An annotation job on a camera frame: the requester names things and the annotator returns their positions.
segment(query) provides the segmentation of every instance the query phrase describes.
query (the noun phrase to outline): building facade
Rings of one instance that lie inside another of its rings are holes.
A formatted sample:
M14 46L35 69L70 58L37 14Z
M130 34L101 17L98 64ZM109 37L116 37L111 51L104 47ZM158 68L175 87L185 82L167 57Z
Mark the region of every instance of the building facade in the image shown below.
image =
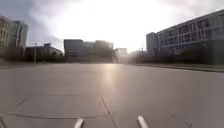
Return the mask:
M37 61L57 61L63 57L62 51L52 47L50 43L46 43L43 46L26 47L25 51L28 61L34 61L35 52Z
M10 32L10 45L25 50L28 26L21 21L13 21L10 25Z
M148 51L155 48L153 44L157 44L158 53L164 54L178 55L186 49L207 46L212 46L217 51L224 40L224 10L149 34L147 37Z
M64 40L65 57L68 61L109 61L113 56L113 43L81 39Z
M24 53L28 26L0 16L0 55Z
M9 44L11 21L4 16L0 16L0 48L1 51Z
M152 32L146 35L146 49L151 55L157 53L158 37L156 33Z
M85 45L81 39L65 39L64 49L66 58L81 58L85 52Z

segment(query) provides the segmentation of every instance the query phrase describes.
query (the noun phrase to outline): sun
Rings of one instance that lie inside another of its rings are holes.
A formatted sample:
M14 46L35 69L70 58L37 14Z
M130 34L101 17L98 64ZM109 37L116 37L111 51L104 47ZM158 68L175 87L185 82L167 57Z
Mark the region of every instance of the sun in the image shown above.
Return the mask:
M60 39L106 40L134 51L145 48L145 35L164 26L157 0L86 0L70 3L48 22L50 33Z

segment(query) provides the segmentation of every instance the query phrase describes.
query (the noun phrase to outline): road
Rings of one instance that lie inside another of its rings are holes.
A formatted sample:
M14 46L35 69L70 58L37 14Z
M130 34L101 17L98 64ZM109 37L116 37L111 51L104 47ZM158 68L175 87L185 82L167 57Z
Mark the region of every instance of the road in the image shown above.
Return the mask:
M9 128L221 128L223 73L116 64L48 64L0 70Z

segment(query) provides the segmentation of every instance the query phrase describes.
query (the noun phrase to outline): building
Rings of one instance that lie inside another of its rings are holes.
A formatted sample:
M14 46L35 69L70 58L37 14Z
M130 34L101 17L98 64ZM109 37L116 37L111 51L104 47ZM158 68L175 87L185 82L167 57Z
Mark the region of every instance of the building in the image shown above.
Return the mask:
M128 52L127 48L116 48L114 49L114 62L127 63L128 62Z
M28 61L34 61L34 54L36 54L37 61L56 61L63 57L61 50L46 43L43 46L30 46L26 47L26 58Z
M0 54L2 55L9 44L10 19L0 15Z
M212 53L223 51L224 10L217 11L147 35L149 52L178 55L196 47L210 47Z
M13 21L10 25L10 32L10 45L23 48L23 50L25 50L28 26L21 21Z
M157 53L158 36L156 33L152 32L146 35L146 49L152 55Z
M65 57L72 59L80 59L84 56L85 45L81 39L65 39L64 49Z
M112 60L113 55L113 43L100 40L65 39L64 49L65 57L72 62Z
M24 53L27 31L25 23L0 16L0 55Z

